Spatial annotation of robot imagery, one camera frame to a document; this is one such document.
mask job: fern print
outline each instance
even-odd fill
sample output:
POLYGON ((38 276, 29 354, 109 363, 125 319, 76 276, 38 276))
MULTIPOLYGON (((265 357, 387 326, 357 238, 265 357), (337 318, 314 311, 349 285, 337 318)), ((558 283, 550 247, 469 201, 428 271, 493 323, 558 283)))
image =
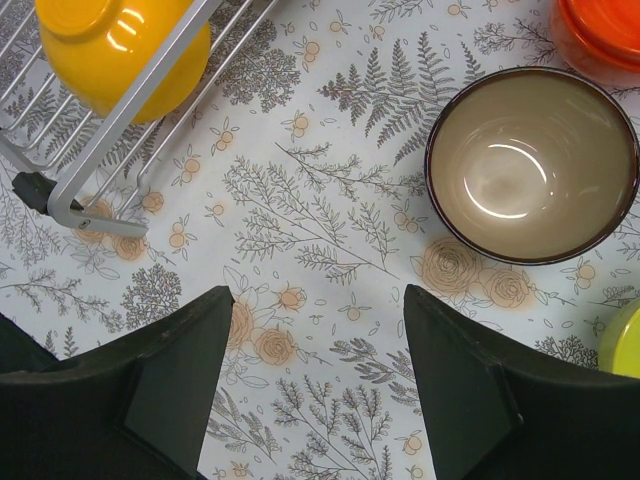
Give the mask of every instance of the fern print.
POLYGON ((482 77, 486 75, 486 72, 482 70, 480 63, 475 59, 471 50, 465 45, 464 42, 460 42, 462 45, 462 51, 464 52, 465 64, 467 66, 467 70, 465 71, 464 84, 470 85, 476 80, 480 80, 482 77))
POLYGON ((401 405, 413 408, 413 413, 422 415, 416 380, 411 367, 411 358, 406 353, 387 353, 391 365, 378 358, 376 348, 363 338, 354 338, 349 342, 334 342, 332 352, 340 355, 346 363, 355 363, 355 370, 362 380, 376 385, 388 384, 391 398, 401 405))
POLYGON ((449 67, 442 62, 429 45, 427 32, 423 32, 418 41, 417 72, 407 58, 402 42, 397 40, 389 74, 380 65, 378 49, 374 48, 364 77, 355 65, 351 65, 346 76, 338 73, 335 81, 324 85, 319 93, 337 101, 340 111, 351 112, 354 126, 370 110, 365 136, 381 124, 378 148, 398 134, 413 131, 396 153, 395 165, 426 145, 440 111, 458 91, 451 86, 455 80, 446 76, 449 67))
POLYGON ((73 357, 77 351, 78 347, 73 338, 73 327, 69 327, 64 334, 64 356, 67 358, 73 357))
MULTIPOLYGON (((49 75, 45 77, 44 82, 46 82, 48 78, 49 75)), ((26 96, 19 94, 17 98, 4 108, 4 111, 11 118, 17 120, 34 97, 35 91, 33 87, 29 87, 26 96)), ((26 133, 28 141, 31 141, 34 133, 38 132, 40 128, 53 116, 53 114, 58 110, 60 103, 62 103, 60 99, 56 101, 56 96, 51 87, 47 87, 20 123, 20 126, 26 133)))
POLYGON ((529 22, 516 18, 513 24, 515 32, 509 34, 503 23, 487 23, 477 28, 473 34, 473 41, 483 55, 492 52, 511 51, 517 44, 522 49, 533 45, 534 53, 524 56, 527 65, 546 65, 556 55, 556 47, 549 37, 549 29, 542 23, 529 22))
MULTIPOLYGON (((394 18, 411 17, 414 12, 422 14, 422 3, 433 8, 433 0, 380 0, 371 17, 380 23, 385 20, 391 22, 394 18)), ((375 5, 376 0, 371 0, 369 6, 375 5)))
POLYGON ((209 436, 225 442, 225 448, 232 452, 246 453, 248 447, 256 448, 276 463, 273 455, 282 451, 282 448, 278 445, 271 428, 264 425, 253 412, 240 413, 236 402, 224 388, 216 392, 212 412, 220 420, 213 416, 209 418, 209 436))
POLYGON ((49 330, 47 332, 47 336, 45 337, 45 340, 44 340, 44 348, 51 355, 53 355, 54 357, 57 358, 58 357, 58 353, 56 352, 56 346, 53 343, 53 335, 54 335, 53 330, 49 330))
MULTIPOLYGON (((243 258, 264 260, 295 248, 299 264, 324 272, 330 282, 350 284, 366 266, 395 277, 384 260, 368 260, 345 246, 347 222, 341 213, 326 198, 315 195, 306 200, 296 178, 282 166, 269 163, 263 167, 240 157, 225 175, 224 183, 237 204, 254 206, 244 218, 246 231, 236 234, 236 249, 243 258)), ((373 218, 379 216, 375 207, 367 205, 366 209, 373 218)), ((370 221, 364 218, 367 212, 349 215, 354 229, 360 228, 359 222, 370 221)), ((384 259, 397 250, 391 248, 394 239, 388 238, 387 227, 374 222, 376 235, 387 238, 382 246, 372 243, 372 250, 384 259)))
POLYGON ((422 172, 401 176, 397 180, 387 177, 387 165, 373 165, 368 171, 362 172, 362 160, 357 155, 351 155, 345 163, 312 163, 326 157, 331 145, 318 145, 312 149, 285 149, 276 143, 278 148, 298 163, 296 173, 305 179, 304 186, 316 193, 325 191, 327 185, 335 184, 340 189, 340 195, 352 202, 359 200, 358 187, 368 188, 374 193, 400 200, 404 195, 424 195, 424 179, 422 172))
POLYGON ((292 474, 308 480, 393 478, 391 452, 384 442, 392 418, 383 412, 377 389, 359 385, 335 396, 333 385, 313 382, 308 375, 303 387, 284 379, 277 385, 281 398, 271 404, 276 425, 307 428, 306 448, 294 454, 288 466, 292 474))

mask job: wire dish rack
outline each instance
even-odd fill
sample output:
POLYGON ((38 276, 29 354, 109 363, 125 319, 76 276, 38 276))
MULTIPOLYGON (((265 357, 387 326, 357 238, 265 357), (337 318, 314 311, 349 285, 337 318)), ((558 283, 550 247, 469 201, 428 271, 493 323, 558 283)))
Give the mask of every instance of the wire dish rack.
POLYGON ((237 9, 229 15, 224 25, 216 24, 213 30, 214 41, 211 45, 210 63, 208 74, 205 74, 201 84, 194 94, 180 108, 183 113, 172 119, 173 125, 169 129, 163 129, 163 135, 156 139, 156 135, 162 126, 164 119, 146 124, 139 129, 135 142, 121 142, 120 138, 129 124, 158 87, 162 79, 173 67, 176 60, 182 55, 187 46, 202 26, 210 21, 212 16, 223 4, 223 0, 193 0, 190 8, 175 26, 171 34, 156 51, 150 62, 129 87, 120 102, 104 120, 98 119, 94 112, 79 105, 74 95, 59 88, 57 108, 42 112, 38 110, 39 102, 51 94, 51 87, 57 82, 56 75, 51 71, 41 76, 41 86, 37 90, 31 89, 24 95, 15 97, 21 86, 25 85, 25 79, 29 78, 33 71, 44 63, 42 45, 37 32, 37 18, 32 0, 4 0, 0 4, 0 21, 7 19, 9 14, 23 13, 17 22, 12 18, 15 30, 4 45, 0 45, 0 69, 3 62, 19 58, 19 68, 13 78, 6 78, 0 72, 0 108, 5 108, 8 101, 13 98, 13 104, 9 108, 13 114, 7 125, 0 129, 0 154, 8 159, 18 171, 13 179, 14 192, 30 208, 43 215, 51 216, 57 223, 69 228, 87 229, 106 232, 113 235, 127 237, 142 237, 147 232, 143 223, 135 219, 126 218, 125 212, 129 211, 136 198, 140 197, 143 188, 143 177, 149 171, 151 165, 158 159, 158 154, 170 144, 176 132, 191 117, 198 104, 215 85, 224 69, 233 61, 236 54, 246 45, 251 35, 255 33, 265 17, 278 3, 278 0, 236 0, 229 2, 237 9), (69 111, 76 115, 69 120, 69 111), (34 122, 29 119, 34 116, 41 118, 39 128, 34 130, 34 122), (50 136, 52 129, 60 122, 65 124, 66 136, 58 138, 57 142, 50 143, 46 147, 46 154, 37 152, 42 150, 42 144, 50 136), (105 156, 118 144, 121 161, 115 169, 110 171, 104 183, 99 186, 96 193, 91 195, 81 205, 77 198, 87 180, 99 168, 105 156), (145 163, 137 172, 135 186, 127 191, 127 196, 119 208, 113 212, 113 217, 95 214, 93 208, 98 201, 109 191, 111 186, 121 175, 123 170, 130 167, 136 156, 145 150, 145 163), (55 171, 62 171, 59 178, 54 181, 55 171))

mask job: orange rose print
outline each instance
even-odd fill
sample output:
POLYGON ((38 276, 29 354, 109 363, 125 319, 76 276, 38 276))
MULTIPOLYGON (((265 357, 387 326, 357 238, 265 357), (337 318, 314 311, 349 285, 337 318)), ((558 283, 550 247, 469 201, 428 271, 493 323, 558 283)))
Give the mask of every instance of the orange rose print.
POLYGON ((160 192, 149 192, 142 199, 142 209, 145 212, 156 214, 164 206, 164 197, 160 192))
POLYGON ((235 302, 231 312, 231 330, 227 350, 236 350, 251 337, 253 313, 245 303, 235 302))
POLYGON ((295 351, 291 333, 283 332, 278 328, 269 330, 256 328, 251 333, 251 339, 258 356, 269 365, 280 366, 286 363, 295 351))
POLYGON ((435 242, 422 258, 422 281, 443 295, 464 292, 478 277, 482 259, 453 238, 435 242))
POLYGON ((285 310, 292 310, 297 312, 307 302, 307 294, 300 287, 289 287, 287 285, 286 290, 282 293, 276 293, 278 296, 277 305, 285 310))
POLYGON ((144 238, 113 237, 113 248, 123 260, 136 260, 146 250, 144 238))
POLYGON ((493 273, 484 289, 487 297, 502 308, 516 308, 529 295, 529 286, 522 274, 509 269, 493 273))

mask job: botanical pattern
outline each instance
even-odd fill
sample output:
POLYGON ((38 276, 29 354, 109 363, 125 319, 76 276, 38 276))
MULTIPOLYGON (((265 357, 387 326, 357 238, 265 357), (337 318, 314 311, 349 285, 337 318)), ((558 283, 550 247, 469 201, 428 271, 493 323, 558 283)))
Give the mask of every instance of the botanical pattern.
MULTIPOLYGON (((589 368, 611 318, 640 297, 639 203, 597 249, 522 268, 452 238, 425 195, 426 141, 456 92, 501 68, 568 68, 548 3, 280 1, 199 105, 152 130, 127 128, 77 196, 93 213, 148 226, 144 238, 60 227, 15 196, 17 171, 0 159, 2 313, 63 360, 228 285, 205 478, 435 478, 404 330, 407 284, 589 368)), ((213 38, 243 4, 223 3, 213 38)), ((267 4, 240 17, 205 80, 267 4)), ((2 45, 33 2, 5 5, 2 45)), ((0 90, 16 87, 0 128, 34 161, 61 159, 45 172, 59 179, 101 120, 67 100, 44 57, 14 82, 35 27, 0 59, 0 90)), ((611 91, 640 129, 640 89, 611 91)))
POLYGON ((560 340, 547 337, 542 341, 536 341, 535 348, 542 353, 582 367, 596 368, 598 366, 597 352, 585 347, 575 335, 560 340))
POLYGON ((364 75, 351 65, 348 73, 336 74, 335 81, 319 92, 336 100, 340 111, 351 112, 353 125, 370 109, 365 136, 381 124, 378 148, 397 134, 415 129, 396 154, 397 164, 424 147, 440 110, 457 89, 451 86, 455 80, 446 76, 449 67, 442 65, 443 59, 431 47, 427 32, 418 40, 417 68, 412 67, 400 40, 394 44, 390 67, 380 63, 379 51, 374 48, 364 75))
MULTIPOLYGON (((240 4, 237 0, 223 3, 210 21, 214 32, 222 31, 240 4)), ((243 15, 211 58, 210 71, 217 69, 256 18, 252 12, 243 15)), ((265 21, 220 76, 217 83, 232 105, 249 104, 257 96, 262 111, 268 113, 277 105, 285 105, 291 100, 294 87, 300 83, 300 71, 296 70, 294 56, 271 47, 277 36, 275 24, 271 20, 265 21)))
POLYGON ((474 307, 515 309, 531 306, 531 299, 544 306, 576 306, 558 292, 538 287, 525 269, 491 262, 452 237, 410 260, 427 288, 471 318, 477 314, 474 307))
POLYGON ((359 385, 334 396, 331 383, 314 384, 305 376, 304 387, 280 379, 278 389, 281 399, 272 403, 276 425, 307 429, 306 448, 294 454, 288 465, 296 477, 393 478, 391 453, 384 441, 392 418, 383 411, 376 388, 359 385))

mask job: floral tablecloth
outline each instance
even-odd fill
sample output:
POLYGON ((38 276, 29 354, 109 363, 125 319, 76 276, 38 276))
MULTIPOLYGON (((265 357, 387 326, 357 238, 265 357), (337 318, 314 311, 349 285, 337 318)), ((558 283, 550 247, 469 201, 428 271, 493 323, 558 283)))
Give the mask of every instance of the floral tablecloth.
MULTIPOLYGON (((29 6, 14 3, 4 41, 29 6)), ((239 3, 228 0, 214 27, 239 3)), ((147 176, 127 217, 148 223, 146 239, 38 216, 11 193, 15 172, 2 163, 2 311, 66 358, 229 285, 237 303, 200 461, 207 478, 435 478, 402 321, 408 283, 587 367, 611 316, 640 295, 638 208, 580 258, 511 268, 451 238, 425 196, 425 140, 456 91, 501 68, 564 66, 549 4, 282 0, 147 176)), ((3 87, 33 48, 21 38, 3 87)), ((20 86, 3 121, 41 81, 20 86)), ((613 93, 640 116, 639 91, 613 93)), ((59 101, 48 91, 24 134, 59 101)), ((50 156, 81 114, 71 106, 37 155, 50 156)), ((96 211, 119 208, 144 155, 96 211)))

